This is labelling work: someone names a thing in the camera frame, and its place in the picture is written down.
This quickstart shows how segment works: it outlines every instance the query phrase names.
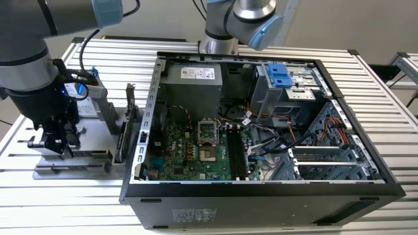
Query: power supply label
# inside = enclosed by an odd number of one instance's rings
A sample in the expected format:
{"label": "power supply label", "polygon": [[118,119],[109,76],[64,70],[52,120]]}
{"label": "power supply label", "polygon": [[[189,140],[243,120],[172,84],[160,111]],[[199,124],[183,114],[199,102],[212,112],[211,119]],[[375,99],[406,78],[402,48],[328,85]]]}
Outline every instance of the power supply label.
{"label": "power supply label", "polygon": [[215,80],[215,69],[184,67],[180,78]]}
{"label": "power supply label", "polygon": [[176,223],[212,222],[217,209],[172,209],[172,218]]}

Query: slotted aluminum surface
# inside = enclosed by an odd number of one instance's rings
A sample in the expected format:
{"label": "slotted aluminum surface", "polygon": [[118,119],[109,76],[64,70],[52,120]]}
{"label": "slotted aluminum surface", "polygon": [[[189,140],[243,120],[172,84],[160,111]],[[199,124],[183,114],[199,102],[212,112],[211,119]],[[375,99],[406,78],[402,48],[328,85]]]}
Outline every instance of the slotted aluminum surface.
{"label": "slotted aluminum surface", "polygon": [[[135,83],[136,103],[144,107],[157,51],[196,52],[195,43],[92,40],[84,54],[96,66],[108,99],[125,105],[125,84]],[[78,68],[78,45],[62,57]],[[407,196],[343,227],[259,228],[165,231],[163,233],[227,234],[418,234],[418,133],[394,95],[382,87],[360,58],[344,50],[271,47],[259,52],[239,48],[240,55],[320,59],[356,113],[376,148],[403,185]],[[30,122],[18,117],[0,143],[0,234],[152,234],[144,231],[131,207],[118,204],[121,179],[33,180],[37,152],[26,148]]]}

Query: floor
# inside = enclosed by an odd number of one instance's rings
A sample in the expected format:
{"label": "floor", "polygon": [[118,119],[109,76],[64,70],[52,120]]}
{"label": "floor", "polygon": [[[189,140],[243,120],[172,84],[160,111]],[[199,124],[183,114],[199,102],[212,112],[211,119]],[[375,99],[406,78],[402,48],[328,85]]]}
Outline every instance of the floor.
{"label": "floor", "polygon": [[[0,101],[0,120],[14,123],[16,118],[18,117],[20,112],[10,100],[10,98],[6,98],[5,100]],[[9,125],[0,122],[0,140],[2,140],[2,137],[5,136],[5,133],[9,129]]]}

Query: label on case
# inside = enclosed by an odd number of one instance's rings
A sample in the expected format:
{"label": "label on case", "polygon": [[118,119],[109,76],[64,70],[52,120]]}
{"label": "label on case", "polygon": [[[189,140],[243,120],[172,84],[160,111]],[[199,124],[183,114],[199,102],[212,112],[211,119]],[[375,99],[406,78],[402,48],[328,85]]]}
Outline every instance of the label on case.
{"label": "label on case", "polygon": [[180,78],[215,80],[215,69],[184,67]]}

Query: white sticker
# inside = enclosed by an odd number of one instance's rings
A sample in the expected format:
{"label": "white sticker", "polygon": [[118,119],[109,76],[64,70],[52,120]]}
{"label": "white sticker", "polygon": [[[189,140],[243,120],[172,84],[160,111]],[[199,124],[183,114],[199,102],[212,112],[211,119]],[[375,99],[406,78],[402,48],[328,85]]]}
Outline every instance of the white sticker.
{"label": "white sticker", "polygon": [[[65,90],[68,92],[68,95],[72,97],[82,97],[81,95],[77,94],[76,88],[74,88],[74,83],[65,83]],[[78,109],[78,115],[82,118],[96,118],[97,113],[93,108],[93,104],[90,101],[90,98],[86,97],[85,100],[77,101],[77,109]]]}
{"label": "white sticker", "polygon": [[245,125],[248,125],[249,124],[249,122],[251,122],[251,120],[248,119],[248,118],[245,118],[245,120],[244,121],[241,121],[241,123],[243,123],[243,125],[245,126]]}
{"label": "white sticker", "polygon": [[172,209],[172,218],[177,223],[213,222],[217,209]]}
{"label": "white sticker", "polygon": [[251,115],[252,115],[252,113],[251,113],[251,111],[248,110],[247,113],[245,113],[245,117],[248,118],[248,117],[251,117]]}
{"label": "white sticker", "polygon": [[297,77],[297,76],[293,76],[292,77],[292,81],[293,82],[303,82],[303,79],[300,77]]}
{"label": "white sticker", "polygon": [[215,80],[215,69],[184,67],[180,78]]}

